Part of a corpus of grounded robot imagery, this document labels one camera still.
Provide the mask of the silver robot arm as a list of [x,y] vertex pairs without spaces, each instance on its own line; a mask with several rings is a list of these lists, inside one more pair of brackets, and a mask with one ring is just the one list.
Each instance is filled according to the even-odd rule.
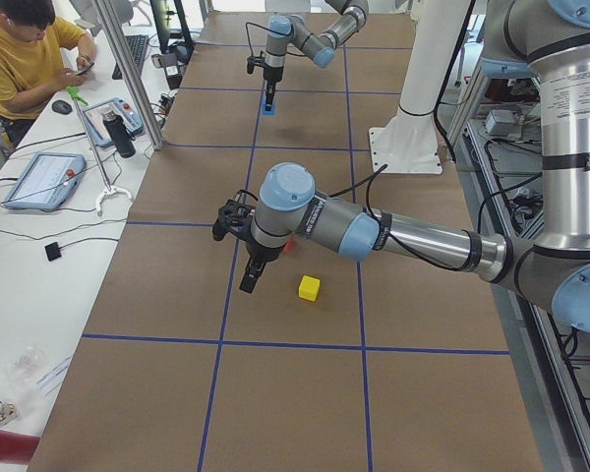
[[265,113],[274,111],[276,86],[283,78],[288,45],[297,48],[319,68],[326,68],[335,50],[361,30],[369,15],[367,1],[326,1],[340,18],[319,34],[314,33],[300,15],[273,15],[267,25],[265,53],[248,59],[248,72],[262,67],[266,82]]
[[481,234],[462,192],[435,189],[425,176],[377,190],[400,200],[392,213],[321,193],[305,167],[279,163],[242,212],[237,236],[249,260],[241,289],[251,292],[298,236],[353,261],[388,252],[402,255],[405,268],[474,273],[590,332],[590,1],[493,2],[485,48],[540,81],[544,226],[536,238]]

